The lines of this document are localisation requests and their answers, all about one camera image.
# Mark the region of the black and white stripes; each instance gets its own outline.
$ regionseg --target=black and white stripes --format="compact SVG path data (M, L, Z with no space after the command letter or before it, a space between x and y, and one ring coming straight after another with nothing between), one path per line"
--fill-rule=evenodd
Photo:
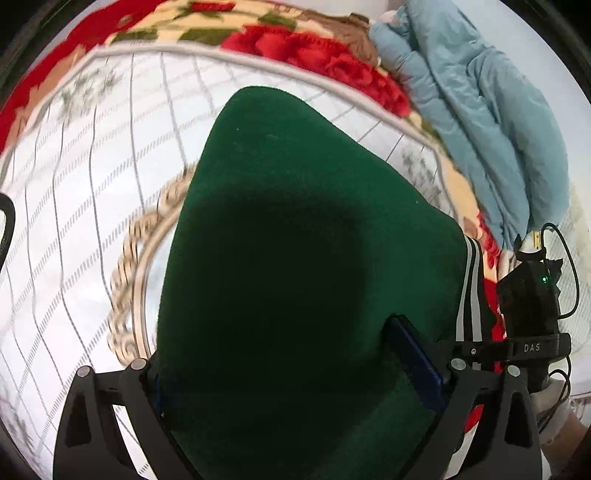
M456 319L456 341L482 341L482 314L479 285L483 278L482 251L476 240L466 241L466 274Z

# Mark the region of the screw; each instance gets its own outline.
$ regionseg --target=screw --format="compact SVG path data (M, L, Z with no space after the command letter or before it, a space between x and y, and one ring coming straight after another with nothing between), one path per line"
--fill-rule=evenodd
M451 364L454 370L462 371L466 368L466 362L461 358L454 358Z
M509 365L507 367L507 373L512 377L518 377L521 374L521 371L515 365Z
M133 370L142 370L148 361L145 358L136 358L133 362L131 362L131 368Z
M76 375L78 375L81 378L84 378L86 375L88 375L90 373L90 367L85 365L83 367L80 367L78 369L78 371L76 372Z

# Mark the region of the red rose pattern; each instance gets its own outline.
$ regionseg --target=red rose pattern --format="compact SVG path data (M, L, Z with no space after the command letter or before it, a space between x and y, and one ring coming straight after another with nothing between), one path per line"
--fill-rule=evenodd
M214 4L206 2L194 2L191 4L192 12L231 12L236 4Z
M221 47L283 61L332 78L364 93L395 115L405 117L411 112L408 97L396 82L331 38L295 33L284 27L247 25L244 32L233 33Z

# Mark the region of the black cable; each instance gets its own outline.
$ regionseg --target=black cable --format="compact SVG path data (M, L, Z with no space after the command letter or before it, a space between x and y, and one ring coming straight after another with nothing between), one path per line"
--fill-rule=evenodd
M566 255L569 258L570 266L573 269L574 285L575 285L575 288L577 291L577 297L574 301L573 309L570 312L568 312L564 315L560 315L558 317L558 320L564 320L564 319L567 319L570 316L572 316L577 311L577 308L579 308L579 300L580 300L580 295L581 295L581 288L579 285L579 276L577 275L577 269L574 267L573 256L570 254L569 246L566 244L566 240L564 240L564 236L562 235L562 233L560 232L558 227L553 223L549 222L549 223L544 224L544 226L542 227L542 230L540 231L540 241L541 241L541 245L542 245L542 250L544 249L544 231L546 231L548 229L552 229L560 237L560 241L562 242L564 249L566 250Z
M580 285L579 285L579 276L577 275L577 269L574 266L574 261L573 261L573 256L570 253L569 250L569 246L566 243L566 240L564 239L564 236L562 234L562 232L560 232L560 229L553 223L545 223L544 226L542 227L542 230L540 231L540 241L541 241L541 247L542 250L545 248L544 247L544 232L546 230L553 230L554 232L556 232L556 234L558 235L558 237L560 237L560 241L562 242L562 245L564 246L564 249L566 250L566 255L569 258L569 262L570 262L570 266L573 269L573 275L574 275L574 284L575 284L575 288L576 288L576 299L574 301L574 307L573 309L568 312L565 313L563 315L560 315L558 317L558 320L564 320L569 318L570 316L572 316L577 309L579 308L579 301L580 301L580 295L581 295L581 289L580 289ZM544 264L546 265L546 270L548 269L547 266L547 260L544 259ZM550 423L550 421L552 420L552 418L554 417L554 414L556 413L556 411L558 410L558 408L570 398L570 392L571 392L571 385L570 385L570 373L572 371L573 365L570 361L570 357L567 356L566 357L566 362L569 366L569 370L568 373L564 373L563 370L557 369L557 370L552 370L550 372L550 374L548 375L549 377L552 377L552 375L556 375L556 374L560 374L564 377L564 385L562 387L562 390L560 391L560 395L558 397L558 400L556 401L556 403L552 406L551 409L549 409L548 411L546 411L544 413L544 415L542 415L542 417L539 419L538 421L538 431L540 433L542 433L542 431L548 426L548 424Z
M550 372L550 374L548 375L549 377L551 377L552 375L556 375L556 374L560 374L564 377L565 382L564 385L562 387L562 390L560 392L560 395L558 397L558 400L556 401L556 403L552 406L551 409L549 409L548 411L546 411L544 413L544 415L542 416L542 418L539 419L538 421L538 432L542 433L542 431L548 426L548 424L550 423L550 420L552 420L552 418L554 417L554 414L556 413L556 411L558 410L558 408L570 398L570 373L571 370L573 368L573 365L570 361L570 357L567 356L566 357L566 362L569 366L569 370L568 373L564 373L563 370L557 369L557 370L552 370Z
M6 216L4 234L0 241L0 270L2 270L4 261L8 255L8 248L10 248L12 242L12 234L14 233L14 225L16 221L14 204L12 203L12 200L3 193L0 193L0 211L4 212L4 215Z

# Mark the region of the decorative border pattern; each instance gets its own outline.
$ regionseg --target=decorative border pattern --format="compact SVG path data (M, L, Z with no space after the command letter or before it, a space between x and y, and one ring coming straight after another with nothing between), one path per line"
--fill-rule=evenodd
M145 327L147 276L162 239L178 221L195 171L195 165L188 166L164 187L156 208L130 224L123 253L111 275L113 306L108 317L108 344L125 367L134 359L149 358L153 353Z

